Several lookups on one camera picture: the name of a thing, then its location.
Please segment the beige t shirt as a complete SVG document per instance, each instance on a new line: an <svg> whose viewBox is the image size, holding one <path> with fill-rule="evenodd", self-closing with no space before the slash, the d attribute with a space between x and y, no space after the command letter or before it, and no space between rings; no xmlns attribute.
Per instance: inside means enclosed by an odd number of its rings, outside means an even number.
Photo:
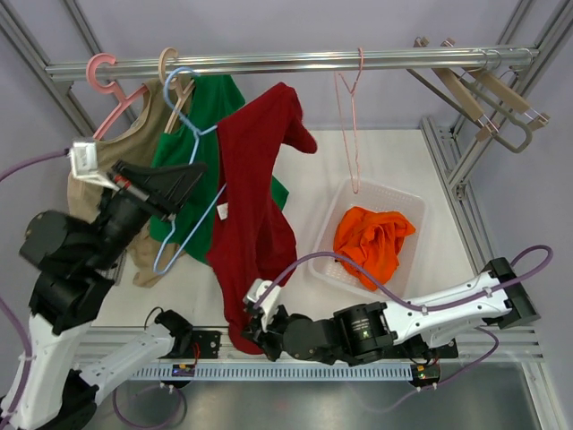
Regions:
<svg viewBox="0 0 573 430"><path fill-rule="evenodd" d="M149 167L154 159L159 138L164 132L171 110L163 100L163 84L158 78L145 83L148 91L143 95L143 106L132 126L120 136L109 141L97 141L98 164L111 168L119 159L128 163ZM92 222L98 215L98 206L103 193L99 185L89 184L68 176L67 203L69 213L79 219ZM161 243L152 238L150 223L146 223L127 247L136 267L133 284L151 288L161 276L153 270L155 262L162 270L180 249L177 244Z"/></svg>

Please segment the green t shirt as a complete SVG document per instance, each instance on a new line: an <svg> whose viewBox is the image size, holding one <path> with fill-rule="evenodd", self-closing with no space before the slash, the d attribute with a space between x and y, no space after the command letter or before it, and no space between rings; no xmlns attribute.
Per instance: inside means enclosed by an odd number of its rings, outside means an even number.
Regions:
<svg viewBox="0 0 573 430"><path fill-rule="evenodd" d="M192 97L191 110L186 115L197 127L205 130L218 123L224 118L231 116L246 103L233 79L228 75L199 76L195 78L195 92ZM193 147L192 132L183 124L173 134L164 134L158 142L158 149L152 165L155 168L164 166L177 166L187 164ZM193 188L188 201L177 214L176 233L169 244L181 246L192 227L201 217L207 205L213 200L215 194L223 187L219 183L219 146L217 129L201 138L200 147L194 163L202 162L207 165L207 172ZM271 195L280 207L280 203L288 195L286 189L277 193L275 190L280 186L272 174ZM197 230L195 236L185 246L182 253L208 265L207 253L211 247L213 227L216 217L225 218L227 207L224 204L216 205ZM150 221L151 237L160 243L170 230L169 223L163 223L153 217Z"/></svg>

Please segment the light blue wire hanger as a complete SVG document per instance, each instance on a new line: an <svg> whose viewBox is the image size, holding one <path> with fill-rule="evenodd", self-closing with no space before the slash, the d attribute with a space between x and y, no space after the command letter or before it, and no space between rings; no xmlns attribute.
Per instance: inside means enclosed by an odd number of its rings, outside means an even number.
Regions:
<svg viewBox="0 0 573 430"><path fill-rule="evenodd" d="M192 68L190 68L188 66L181 66L181 67L177 67L173 72L171 72L168 75L167 80L170 81L173 77L178 78L178 74L182 73L182 72L190 73L192 75L192 79L196 76L200 76L200 74L195 72ZM173 111L175 109L174 104L176 103L176 96L173 95L171 97L171 100L168 101L167 100L167 88L165 88L164 85L163 85L163 99L166 102L167 106ZM181 122L183 123L183 126L192 132L193 147L192 147L192 150L190 152L189 159L187 162L187 164L192 164L192 163L194 163L194 161L196 159L196 154L197 154L197 151L200 147L201 138L205 135L208 135L208 134L214 132L218 126L213 125L213 126L207 128L205 130L202 130L199 127L197 127L183 112L179 112L178 115L179 115ZM163 238L163 240L161 242L161 246L158 250L158 254L157 254L156 259L153 263L153 271L156 274L164 275L171 269L171 267L173 266L175 261L180 256L181 252L184 250L185 246L191 241L191 239L195 236L197 230L204 223L205 219L208 217L208 215L210 214L210 212L212 211L212 209L216 205L217 199L225 191L225 188L226 188L226 185L223 185L223 187L215 194L213 200L207 205L205 211L202 213L199 220L196 222L196 224L192 227L190 232L187 234L187 236L184 239L184 242L181 244L180 248L175 252L174 256L165 264L163 269L159 268L159 262L160 262L160 259L163 255L164 251L165 251L166 246L169 244L171 238L176 233L177 215L171 216L167 219L160 219L159 217L156 217L157 220L159 220L163 223L169 223L169 226L170 226L170 230L167 233L167 235Z"/></svg>

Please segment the dark red t shirt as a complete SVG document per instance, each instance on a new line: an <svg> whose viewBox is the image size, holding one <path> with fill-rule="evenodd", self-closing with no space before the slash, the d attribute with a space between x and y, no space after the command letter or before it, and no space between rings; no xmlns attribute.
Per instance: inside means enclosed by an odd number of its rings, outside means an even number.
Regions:
<svg viewBox="0 0 573 430"><path fill-rule="evenodd" d="M218 204L207 259L222 291L228 336L248 355L261 349L243 337L251 316L244 296L257 279L275 279L297 258L295 233L271 195L281 145L313 154L317 143L303 124L294 88L280 82L218 123Z"/></svg>

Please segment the beige plastic hanger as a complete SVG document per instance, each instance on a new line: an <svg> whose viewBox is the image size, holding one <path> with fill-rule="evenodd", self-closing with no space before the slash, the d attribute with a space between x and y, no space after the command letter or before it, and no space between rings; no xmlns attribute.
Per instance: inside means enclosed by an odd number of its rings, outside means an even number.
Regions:
<svg viewBox="0 0 573 430"><path fill-rule="evenodd" d="M170 101L173 95L176 96L175 109L167 120L164 133L172 133L176 129L177 122L180 120L178 113L183 112L184 107L190 104L194 90L193 79L188 81L185 85L183 85L182 80L177 77L173 77L170 81L167 80L167 63L170 60L176 60L178 56L179 53L176 48L166 47L158 59L158 77L164 87L167 88L167 100Z"/></svg>

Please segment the orange t shirt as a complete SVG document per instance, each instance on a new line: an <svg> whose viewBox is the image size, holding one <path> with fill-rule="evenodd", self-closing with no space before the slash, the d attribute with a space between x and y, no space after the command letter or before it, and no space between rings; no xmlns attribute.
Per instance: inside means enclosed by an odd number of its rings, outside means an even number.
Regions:
<svg viewBox="0 0 573 430"><path fill-rule="evenodd" d="M398 211L354 206L338 223L332 251L351 259L384 285L400 265L398 256L406 238L415 233L415 226Z"/></svg>

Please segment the thin pink wire hanger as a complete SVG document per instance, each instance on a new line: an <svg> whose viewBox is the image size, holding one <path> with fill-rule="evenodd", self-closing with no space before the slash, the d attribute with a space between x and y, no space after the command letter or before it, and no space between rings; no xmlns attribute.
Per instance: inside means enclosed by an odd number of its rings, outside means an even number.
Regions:
<svg viewBox="0 0 573 430"><path fill-rule="evenodd" d="M355 93L356 87L361 79L364 65L364 51L361 47L357 49L359 55L358 71L352 84L349 84L345 75L341 72L334 72L334 88L338 109L338 119L340 124L340 131L343 139L344 150L346 155L346 163L349 173L350 185L354 194L359 194L361 189L361 166L360 166L360 146L358 139L357 121L356 121L356 107L355 107ZM354 146L354 155L350 154L349 140L346 135L346 128L344 126L344 118L342 112L342 103L340 97L339 84L342 83L349 97L351 107L351 125L352 125L352 142Z"/></svg>

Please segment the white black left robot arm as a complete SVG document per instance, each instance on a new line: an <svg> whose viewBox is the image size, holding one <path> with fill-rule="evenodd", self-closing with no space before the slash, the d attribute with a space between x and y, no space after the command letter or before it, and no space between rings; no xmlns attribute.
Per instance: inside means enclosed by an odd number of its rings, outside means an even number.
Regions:
<svg viewBox="0 0 573 430"><path fill-rule="evenodd" d="M143 168L118 161L107 172L112 187L93 221L61 211L43 211L30 221L20 254L39 276L24 352L1 403L4 425L83 428L102 401L144 365L193 350L192 325L167 310L98 364L73 367L81 340L114 286L106 272L149 219L172 219L181 211L206 170L201 162Z"/></svg>

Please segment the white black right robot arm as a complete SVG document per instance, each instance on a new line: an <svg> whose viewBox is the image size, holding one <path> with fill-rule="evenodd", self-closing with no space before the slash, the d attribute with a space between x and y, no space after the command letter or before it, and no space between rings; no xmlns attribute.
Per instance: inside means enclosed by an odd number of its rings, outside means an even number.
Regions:
<svg viewBox="0 0 573 430"><path fill-rule="evenodd" d="M490 261L475 278L423 297L353 305L329 319L290 314L278 303L280 288L257 279L244 298L251 318L243 338L270 361L282 354L333 365L362 366L385 358L431 360L459 333L482 324L524 326L540 315L509 262Z"/></svg>

